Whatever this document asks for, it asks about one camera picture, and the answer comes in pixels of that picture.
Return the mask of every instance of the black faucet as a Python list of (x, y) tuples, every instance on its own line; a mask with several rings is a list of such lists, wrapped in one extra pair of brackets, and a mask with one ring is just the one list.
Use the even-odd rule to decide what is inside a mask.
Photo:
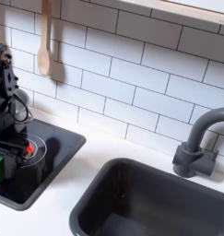
[(178, 146), (174, 155), (173, 169), (176, 174), (183, 178), (191, 178), (197, 173), (207, 176), (212, 174), (218, 152), (206, 154), (200, 144), (206, 130), (219, 122), (224, 122), (224, 108), (207, 112), (195, 122), (188, 141)]

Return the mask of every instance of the wall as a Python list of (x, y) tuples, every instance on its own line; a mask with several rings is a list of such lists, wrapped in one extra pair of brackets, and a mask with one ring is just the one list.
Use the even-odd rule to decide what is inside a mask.
[[(53, 1), (53, 74), (41, 77), (40, 0), (0, 0), (0, 38), (31, 106), (173, 155), (224, 107), (224, 26), (113, 0)], [(202, 148), (219, 150), (224, 124)]]

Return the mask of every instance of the stovetop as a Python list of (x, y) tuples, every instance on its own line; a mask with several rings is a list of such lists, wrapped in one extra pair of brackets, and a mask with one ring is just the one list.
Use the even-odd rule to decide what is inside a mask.
[(86, 142), (81, 135), (38, 120), (1, 139), (17, 144), (24, 138), (30, 143), (28, 159), (13, 180), (0, 183), (0, 203), (15, 210), (29, 208)]

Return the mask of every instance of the wooden spoon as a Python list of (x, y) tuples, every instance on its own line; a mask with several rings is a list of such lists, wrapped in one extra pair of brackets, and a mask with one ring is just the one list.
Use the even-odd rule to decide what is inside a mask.
[(41, 0), (41, 48), (38, 51), (38, 67), (44, 77), (52, 73), (53, 56), (50, 51), (52, 7), (52, 0)]

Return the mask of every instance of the sink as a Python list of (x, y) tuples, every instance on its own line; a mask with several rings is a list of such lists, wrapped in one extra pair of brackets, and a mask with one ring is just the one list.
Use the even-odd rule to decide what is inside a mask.
[(75, 236), (224, 236), (224, 194), (114, 159), (102, 167), (69, 223)]

